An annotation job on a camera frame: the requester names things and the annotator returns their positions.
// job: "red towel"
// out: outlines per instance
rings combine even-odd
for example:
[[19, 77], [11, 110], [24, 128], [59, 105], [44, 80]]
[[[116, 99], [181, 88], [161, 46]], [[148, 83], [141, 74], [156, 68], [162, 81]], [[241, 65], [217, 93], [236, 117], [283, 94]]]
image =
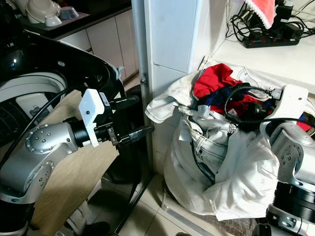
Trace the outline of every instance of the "red towel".
[[[196, 81], [193, 87], [194, 95], [201, 98], [223, 87], [241, 84], [242, 81], [236, 81], [230, 76], [232, 72], [233, 70], [230, 67], [222, 63], [208, 67], [203, 75]], [[242, 101], [229, 102], [226, 109], [227, 111], [234, 109], [239, 116], [242, 116], [251, 102], [262, 103], [254, 97], [245, 94]], [[210, 110], [220, 114], [224, 113], [223, 106], [211, 105]]]
[[241, 84], [242, 81], [234, 80], [230, 75], [233, 70], [225, 64], [208, 67], [193, 87], [193, 94], [202, 98], [218, 89]]
[[245, 0], [248, 6], [261, 19], [266, 29], [269, 29], [275, 17], [275, 0]]

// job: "wooden board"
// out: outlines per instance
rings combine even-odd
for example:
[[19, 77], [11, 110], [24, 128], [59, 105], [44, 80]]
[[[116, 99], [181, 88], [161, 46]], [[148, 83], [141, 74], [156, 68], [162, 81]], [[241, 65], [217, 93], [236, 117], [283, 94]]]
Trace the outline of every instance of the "wooden board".
[[[41, 124], [58, 123], [73, 116], [82, 119], [78, 109], [81, 98], [81, 92], [71, 92]], [[97, 148], [87, 146], [67, 156], [56, 166], [35, 203], [32, 224], [42, 234], [54, 235], [87, 198], [118, 154], [111, 142], [104, 142]]]

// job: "washing machine drum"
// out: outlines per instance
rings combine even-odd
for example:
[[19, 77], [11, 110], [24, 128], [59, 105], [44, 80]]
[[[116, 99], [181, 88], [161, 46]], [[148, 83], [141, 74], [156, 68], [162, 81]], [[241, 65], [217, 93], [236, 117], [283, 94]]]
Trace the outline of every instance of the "washing machine drum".
[[[67, 87], [66, 79], [51, 72], [20, 75], [0, 84], [0, 147], [13, 141], [28, 125], [37, 111]], [[52, 111], [49, 106], [34, 123]]]

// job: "countertop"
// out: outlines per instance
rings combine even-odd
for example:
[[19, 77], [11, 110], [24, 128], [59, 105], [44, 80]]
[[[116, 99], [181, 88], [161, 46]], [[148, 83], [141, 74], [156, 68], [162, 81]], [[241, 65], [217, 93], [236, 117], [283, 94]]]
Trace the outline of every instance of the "countertop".
[[21, 18], [23, 27], [42, 36], [59, 40], [131, 9], [131, 0], [76, 0], [67, 2], [69, 6], [73, 6], [79, 12], [79, 17], [50, 28], [42, 23], [31, 24], [24, 17]]
[[315, 94], [315, 35], [302, 38], [296, 46], [247, 49], [239, 42], [225, 40], [213, 54], [217, 62], [245, 66], [277, 75], [289, 84], [305, 87]]

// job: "red clothing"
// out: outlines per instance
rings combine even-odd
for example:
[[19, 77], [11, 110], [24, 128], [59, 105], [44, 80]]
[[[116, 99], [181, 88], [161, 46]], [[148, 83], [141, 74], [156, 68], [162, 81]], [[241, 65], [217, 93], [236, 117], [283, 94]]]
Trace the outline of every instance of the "red clothing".
[[201, 98], [223, 87], [241, 84], [242, 81], [236, 81], [230, 76], [232, 72], [230, 67], [222, 63], [208, 67], [195, 83], [193, 94]]
[[311, 127], [308, 124], [302, 123], [302, 122], [297, 122], [296, 123], [298, 126], [300, 126], [305, 132], [308, 131]]
[[[226, 110], [229, 111], [231, 109], [234, 109], [238, 116], [242, 116], [246, 111], [250, 103], [252, 102], [258, 102], [263, 103], [257, 99], [255, 99], [252, 96], [249, 96], [247, 94], [244, 95], [244, 99], [242, 101], [236, 101], [236, 102], [229, 102], [227, 104]], [[224, 113], [224, 106], [210, 106], [211, 111], [215, 111], [217, 113], [223, 114]]]
[[[236, 81], [230, 76], [232, 72], [233, 71], [230, 67], [222, 63], [208, 67], [203, 75], [196, 81], [193, 87], [194, 95], [201, 98], [223, 87], [241, 84], [242, 81]], [[227, 111], [234, 109], [239, 116], [242, 116], [251, 102], [262, 103], [261, 101], [245, 94], [242, 101], [229, 102], [227, 104]], [[223, 114], [223, 108], [224, 106], [211, 105], [210, 109], [211, 111]]]

